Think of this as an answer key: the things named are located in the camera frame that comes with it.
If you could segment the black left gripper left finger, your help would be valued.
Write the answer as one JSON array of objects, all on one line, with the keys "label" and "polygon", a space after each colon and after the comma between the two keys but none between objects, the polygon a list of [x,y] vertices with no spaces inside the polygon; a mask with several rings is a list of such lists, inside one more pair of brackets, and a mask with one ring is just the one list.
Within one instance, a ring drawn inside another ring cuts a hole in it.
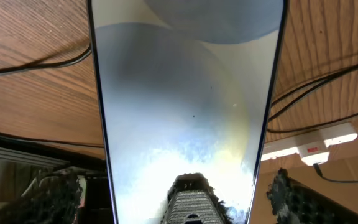
[{"label": "black left gripper left finger", "polygon": [[0,223],[74,223],[82,191],[76,174],[53,176],[34,192],[2,208]]}]

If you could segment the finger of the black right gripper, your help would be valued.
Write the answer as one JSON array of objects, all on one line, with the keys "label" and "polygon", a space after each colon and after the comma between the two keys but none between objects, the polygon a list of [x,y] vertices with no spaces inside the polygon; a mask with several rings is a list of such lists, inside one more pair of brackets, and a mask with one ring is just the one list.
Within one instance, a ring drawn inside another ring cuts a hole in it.
[{"label": "finger of the black right gripper", "polygon": [[224,202],[201,173],[176,177],[167,194],[161,224],[230,224]]}]

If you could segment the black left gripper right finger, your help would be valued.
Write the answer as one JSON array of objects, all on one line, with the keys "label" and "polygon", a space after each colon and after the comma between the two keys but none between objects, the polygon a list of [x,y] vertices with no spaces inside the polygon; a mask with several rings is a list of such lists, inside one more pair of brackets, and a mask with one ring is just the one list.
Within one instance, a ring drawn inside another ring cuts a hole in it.
[{"label": "black left gripper right finger", "polygon": [[358,213],[303,185],[280,169],[267,198],[278,224],[358,224]]}]

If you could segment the smartphone with light blue screen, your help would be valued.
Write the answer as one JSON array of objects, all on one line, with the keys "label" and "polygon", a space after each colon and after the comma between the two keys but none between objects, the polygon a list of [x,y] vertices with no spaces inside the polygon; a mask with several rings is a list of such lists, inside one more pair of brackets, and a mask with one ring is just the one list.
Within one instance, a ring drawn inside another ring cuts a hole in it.
[{"label": "smartphone with light blue screen", "polygon": [[285,0],[87,3],[114,223],[163,223],[204,178],[248,223]]}]

